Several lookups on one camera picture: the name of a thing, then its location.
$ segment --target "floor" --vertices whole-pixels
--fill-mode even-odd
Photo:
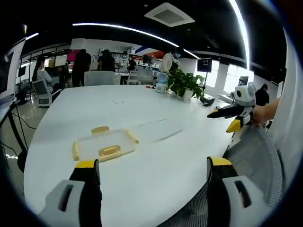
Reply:
[[[41,119],[43,118],[44,114],[47,111],[47,109],[45,108],[38,108],[37,98],[35,97],[31,97],[26,104],[18,106],[18,110],[20,117],[22,117],[26,121],[26,123],[33,128],[38,127]],[[13,110],[13,113],[15,113],[16,115],[18,114],[16,109]],[[16,116],[14,116],[14,121],[18,129],[18,132],[22,138],[22,141],[25,144],[20,122]],[[33,135],[35,133],[35,129],[31,129],[23,121],[21,122],[22,122],[26,143],[29,146],[33,138]],[[18,155],[21,152],[21,148],[17,143],[17,140],[14,136],[13,130],[10,126],[8,119],[5,120],[4,124],[0,129],[0,141],[15,150],[14,152],[12,149],[9,149],[1,144],[1,147],[4,147],[5,149],[7,162],[8,162],[8,174],[11,178],[11,182],[14,185],[17,194],[19,194],[21,198],[24,198],[23,173],[19,170],[17,166],[17,156],[16,156],[16,154]]]

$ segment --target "clear plastic container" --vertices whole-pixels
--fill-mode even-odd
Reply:
[[[93,133],[76,140],[72,145],[74,160],[111,160],[134,152],[139,141],[128,130]]]

